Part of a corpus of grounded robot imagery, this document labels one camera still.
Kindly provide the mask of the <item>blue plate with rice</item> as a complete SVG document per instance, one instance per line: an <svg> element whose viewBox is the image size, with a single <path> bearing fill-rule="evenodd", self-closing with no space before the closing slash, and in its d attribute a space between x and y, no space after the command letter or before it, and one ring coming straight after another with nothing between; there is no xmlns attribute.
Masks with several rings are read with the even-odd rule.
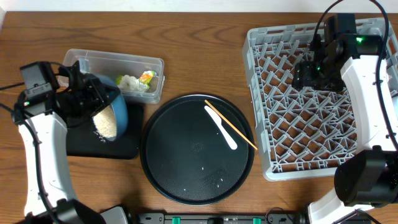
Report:
<svg viewBox="0 0 398 224"><path fill-rule="evenodd" d="M105 85L106 87L111 87L110 90L107 90L107 93L113 101L108 105L114 111L114 115L117 122L117 136L114 141L119 139L127 130L128 125L128 112L126 102L124 100L123 94L121 93L119 87L117 86L116 82L110 77L105 75L95 74L96 77L99 78L100 82Z"/></svg>

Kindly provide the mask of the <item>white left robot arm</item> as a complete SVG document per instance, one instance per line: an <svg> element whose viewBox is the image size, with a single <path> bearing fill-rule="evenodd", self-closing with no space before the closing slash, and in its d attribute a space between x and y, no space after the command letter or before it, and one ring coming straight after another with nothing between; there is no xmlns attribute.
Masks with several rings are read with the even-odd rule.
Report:
<svg viewBox="0 0 398 224"><path fill-rule="evenodd" d="M58 72L54 62L39 61L20 68L23 90L12 110L22 136L27 164L28 193L23 223L130 223L122 205L98 213L76 196L67 159L68 129L106 109L115 122L115 141L127 130L127 106L113 80L89 73L82 59Z"/></svg>

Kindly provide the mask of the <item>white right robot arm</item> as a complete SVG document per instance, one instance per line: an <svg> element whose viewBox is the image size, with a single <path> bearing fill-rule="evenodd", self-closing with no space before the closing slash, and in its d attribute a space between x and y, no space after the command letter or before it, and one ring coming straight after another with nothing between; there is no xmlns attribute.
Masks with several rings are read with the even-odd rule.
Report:
<svg viewBox="0 0 398 224"><path fill-rule="evenodd" d="M397 202L397 117L389 91L386 35L360 34L353 14L322 17L323 34L310 44L311 61L295 67L292 86L346 90L357 152L338 166L334 187L307 208L307 223L341 223Z"/></svg>

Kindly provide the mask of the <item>white paper napkin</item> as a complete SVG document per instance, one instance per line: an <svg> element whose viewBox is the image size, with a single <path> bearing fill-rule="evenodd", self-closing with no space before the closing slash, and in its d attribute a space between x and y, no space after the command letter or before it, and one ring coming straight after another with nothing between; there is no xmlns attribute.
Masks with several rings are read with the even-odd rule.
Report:
<svg viewBox="0 0 398 224"><path fill-rule="evenodd" d="M123 91L136 91L139 93L146 92L149 89L148 84L144 84L136 77L129 75L124 75L121 77L118 87Z"/></svg>

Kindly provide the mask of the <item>white plastic spoon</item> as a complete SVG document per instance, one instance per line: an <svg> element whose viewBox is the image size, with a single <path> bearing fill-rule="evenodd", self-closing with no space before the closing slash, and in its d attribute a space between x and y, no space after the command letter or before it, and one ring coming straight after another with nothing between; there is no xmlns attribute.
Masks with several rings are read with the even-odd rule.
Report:
<svg viewBox="0 0 398 224"><path fill-rule="evenodd" d="M228 146L232 150L236 150L238 148L238 145L236 144L235 140L229 135L229 133L223 127L220 116L213 109L211 109L209 106L204 106L204 108L205 108L206 112L210 115L212 120L215 122L215 124L217 125L219 130L221 131L221 133L222 133L223 137L225 138Z"/></svg>

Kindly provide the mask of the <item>yellow green snack wrapper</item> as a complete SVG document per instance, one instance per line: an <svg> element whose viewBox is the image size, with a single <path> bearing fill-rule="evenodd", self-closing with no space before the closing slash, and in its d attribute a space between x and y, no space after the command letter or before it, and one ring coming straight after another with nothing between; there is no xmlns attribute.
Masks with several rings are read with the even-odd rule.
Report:
<svg viewBox="0 0 398 224"><path fill-rule="evenodd" d="M142 73L142 75L137 78L139 79L140 82L144 83L144 84L149 84L152 80L152 78L156 75L157 73L153 70L148 70L148 71L144 71ZM116 78L116 84L118 85L120 82L120 79L123 75L120 75Z"/></svg>

